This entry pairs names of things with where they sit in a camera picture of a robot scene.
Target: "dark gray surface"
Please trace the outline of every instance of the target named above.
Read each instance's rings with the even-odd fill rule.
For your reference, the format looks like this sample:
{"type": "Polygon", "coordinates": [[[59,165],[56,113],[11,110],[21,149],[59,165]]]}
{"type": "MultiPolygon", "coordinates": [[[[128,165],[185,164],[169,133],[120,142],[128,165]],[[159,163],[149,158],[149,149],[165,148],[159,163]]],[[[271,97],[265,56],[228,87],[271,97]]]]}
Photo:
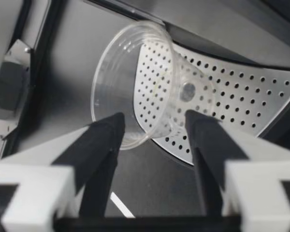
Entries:
{"type": "Polygon", "coordinates": [[[16,26],[23,0],[0,0],[0,64],[16,26]]]}
{"type": "MultiPolygon", "coordinates": [[[[90,92],[99,58],[114,35],[131,21],[70,0],[65,6],[39,97],[19,136],[23,151],[91,122],[90,92]]],[[[121,152],[112,191],[136,216],[196,215],[194,175],[154,143],[121,152]]],[[[109,203],[107,216],[118,215],[109,203]]]]}
{"type": "Polygon", "coordinates": [[[223,58],[290,67],[290,23],[261,0],[108,0],[123,2],[195,35],[179,40],[223,58]]]}

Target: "clear plastic cup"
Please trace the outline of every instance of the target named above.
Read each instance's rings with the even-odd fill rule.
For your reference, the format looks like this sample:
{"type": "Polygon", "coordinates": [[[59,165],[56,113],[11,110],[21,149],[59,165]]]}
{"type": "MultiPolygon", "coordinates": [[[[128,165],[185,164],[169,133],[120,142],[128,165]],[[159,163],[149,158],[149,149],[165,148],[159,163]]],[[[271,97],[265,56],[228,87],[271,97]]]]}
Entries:
{"type": "MultiPolygon", "coordinates": [[[[183,130],[184,112],[176,112],[180,105],[194,108],[199,89],[213,88],[197,75],[205,76],[174,51],[163,27],[133,23],[113,38],[100,58],[92,85],[92,119],[125,115],[122,150],[183,130]]],[[[209,111],[214,102],[207,104],[209,111]]]]}

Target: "white stripe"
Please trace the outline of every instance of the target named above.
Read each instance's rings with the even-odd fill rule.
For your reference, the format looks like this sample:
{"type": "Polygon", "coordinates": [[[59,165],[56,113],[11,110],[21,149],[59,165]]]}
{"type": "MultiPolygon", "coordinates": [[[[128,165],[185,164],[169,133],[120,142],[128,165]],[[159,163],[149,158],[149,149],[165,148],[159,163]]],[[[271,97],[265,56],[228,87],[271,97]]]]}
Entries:
{"type": "Polygon", "coordinates": [[[125,204],[117,197],[114,192],[111,193],[111,200],[126,218],[135,218],[131,211],[125,206],[125,204]]]}

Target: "drip tray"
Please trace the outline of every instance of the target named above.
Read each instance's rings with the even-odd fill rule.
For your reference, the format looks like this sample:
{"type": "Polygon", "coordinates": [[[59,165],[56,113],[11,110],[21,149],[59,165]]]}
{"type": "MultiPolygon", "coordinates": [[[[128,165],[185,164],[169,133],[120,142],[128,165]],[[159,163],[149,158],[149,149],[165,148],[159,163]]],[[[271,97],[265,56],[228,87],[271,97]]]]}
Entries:
{"type": "MultiPolygon", "coordinates": [[[[136,86],[146,82],[142,89],[145,95],[138,94],[140,88],[135,88],[135,114],[142,127],[150,126],[156,106],[146,101],[146,95],[155,88],[150,76],[161,71],[162,62],[169,60],[170,53],[164,51],[159,43],[150,43],[140,51],[136,71],[136,86]]],[[[290,102],[290,72],[273,69],[250,67],[210,58],[191,52],[174,44],[174,49],[192,65],[200,69],[204,75],[195,75],[195,78],[207,78],[214,88],[204,86],[199,96],[193,99],[193,110],[205,115],[211,115],[224,124],[258,136],[290,102]],[[214,105],[208,109],[207,102],[215,98],[214,105]]],[[[190,104],[182,104],[176,110],[177,118],[191,108],[190,104]]],[[[163,149],[192,164],[189,141],[185,130],[172,132],[168,137],[153,139],[163,149]]]]}

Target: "metal grate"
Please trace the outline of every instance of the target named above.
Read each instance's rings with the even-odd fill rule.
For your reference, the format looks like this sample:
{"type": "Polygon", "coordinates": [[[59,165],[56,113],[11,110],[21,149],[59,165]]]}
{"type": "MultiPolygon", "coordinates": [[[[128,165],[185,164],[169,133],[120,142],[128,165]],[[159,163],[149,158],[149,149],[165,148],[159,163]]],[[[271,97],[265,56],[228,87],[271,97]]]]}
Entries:
{"type": "MultiPolygon", "coordinates": [[[[180,126],[184,125],[185,111],[194,109],[258,136],[290,101],[288,71],[225,62],[176,44],[174,49],[205,74],[187,68],[187,72],[198,78],[200,84],[191,101],[193,105],[182,102],[176,109],[177,115],[172,116],[172,120],[180,126]]],[[[169,91],[170,64],[170,53],[163,45],[149,42],[142,46],[136,73],[134,109],[144,129],[151,127],[162,112],[163,100],[169,91]]],[[[192,164],[185,130],[153,140],[174,156],[192,164]]]]}

